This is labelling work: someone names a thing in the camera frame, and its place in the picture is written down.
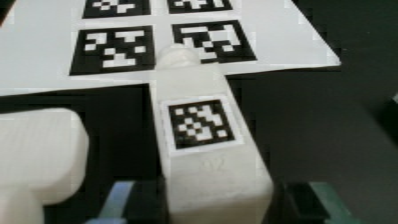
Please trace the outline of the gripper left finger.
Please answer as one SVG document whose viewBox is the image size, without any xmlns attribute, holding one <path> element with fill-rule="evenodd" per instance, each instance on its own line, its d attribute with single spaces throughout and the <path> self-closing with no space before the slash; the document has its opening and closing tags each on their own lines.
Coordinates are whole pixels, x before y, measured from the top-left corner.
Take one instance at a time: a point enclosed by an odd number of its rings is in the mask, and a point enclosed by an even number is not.
<svg viewBox="0 0 398 224">
<path fill-rule="evenodd" d="M 163 190 L 155 180 L 113 183 L 99 214 L 86 224 L 166 224 Z"/>
</svg>

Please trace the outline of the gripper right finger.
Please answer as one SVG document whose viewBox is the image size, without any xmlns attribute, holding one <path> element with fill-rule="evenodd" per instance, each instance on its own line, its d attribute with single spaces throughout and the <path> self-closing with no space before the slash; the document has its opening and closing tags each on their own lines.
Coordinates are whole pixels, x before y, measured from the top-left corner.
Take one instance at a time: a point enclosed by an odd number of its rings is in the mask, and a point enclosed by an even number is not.
<svg viewBox="0 0 398 224">
<path fill-rule="evenodd" d="M 282 185 L 276 224 L 362 224 L 326 182 Z"/>
</svg>

